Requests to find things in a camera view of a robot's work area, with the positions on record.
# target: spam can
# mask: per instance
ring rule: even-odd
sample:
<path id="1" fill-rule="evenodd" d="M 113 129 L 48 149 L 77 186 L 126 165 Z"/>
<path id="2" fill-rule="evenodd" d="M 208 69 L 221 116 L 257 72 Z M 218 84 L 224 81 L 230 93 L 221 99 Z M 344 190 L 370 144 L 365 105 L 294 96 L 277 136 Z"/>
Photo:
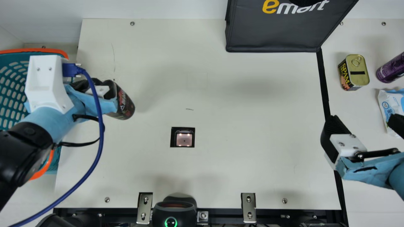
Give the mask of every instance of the spam can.
<path id="1" fill-rule="evenodd" d="M 357 90 L 369 84 L 368 70 L 362 55 L 348 55 L 338 65 L 338 72 L 344 90 Z"/>

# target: gold can lid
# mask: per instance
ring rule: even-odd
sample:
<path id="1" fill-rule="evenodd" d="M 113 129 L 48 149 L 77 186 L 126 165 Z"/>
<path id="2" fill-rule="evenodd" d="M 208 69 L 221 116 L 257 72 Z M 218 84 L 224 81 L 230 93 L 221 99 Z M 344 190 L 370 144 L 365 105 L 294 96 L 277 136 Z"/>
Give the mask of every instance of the gold can lid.
<path id="1" fill-rule="evenodd" d="M 368 85 L 369 74 L 365 58 L 362 55 L 348 55 L 346 61 L 351 83 L 359 86 Z"/>

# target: white snack bag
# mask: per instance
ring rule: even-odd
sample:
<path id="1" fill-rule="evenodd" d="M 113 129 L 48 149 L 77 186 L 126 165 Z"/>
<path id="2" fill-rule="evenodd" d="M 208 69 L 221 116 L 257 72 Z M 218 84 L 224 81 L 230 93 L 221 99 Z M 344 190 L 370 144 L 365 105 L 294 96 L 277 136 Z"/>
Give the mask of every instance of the white snack bag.
<path id="1" fill-rule="evenodd" d="M 393 114 L 404 115 L 404 89 L 401 90 L 380 90 L 377 96 L 379 100 L 379 106 L 381 115 L 383 116 L 384 124 L 389 135 L 400 138 L 396 132 L 394 132 L 387 122 L 390 116 Z"/>

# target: black emart bag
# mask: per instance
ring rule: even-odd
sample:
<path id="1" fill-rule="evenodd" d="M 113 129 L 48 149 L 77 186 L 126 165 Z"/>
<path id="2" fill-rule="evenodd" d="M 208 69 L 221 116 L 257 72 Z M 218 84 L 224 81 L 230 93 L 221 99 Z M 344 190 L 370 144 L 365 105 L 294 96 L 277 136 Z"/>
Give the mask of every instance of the black emart bag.
<path id="1" fill-rule="evenodd" d="M 358 0 L 298 7 L 289 0 L 229 0 L 228 52 L 317 52 Z"/>

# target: purple can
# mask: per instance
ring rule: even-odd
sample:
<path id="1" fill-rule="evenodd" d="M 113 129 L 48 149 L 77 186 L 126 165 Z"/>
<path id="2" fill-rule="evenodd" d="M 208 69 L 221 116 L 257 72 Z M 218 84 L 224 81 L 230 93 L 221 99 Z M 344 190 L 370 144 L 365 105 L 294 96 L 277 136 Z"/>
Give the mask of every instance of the purple can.
<path id="1" fill-rule="evenodd" d="M 383 83 L 391 83 L 404 76 L 404 52 L 378 68 L 376 76 Z"/>

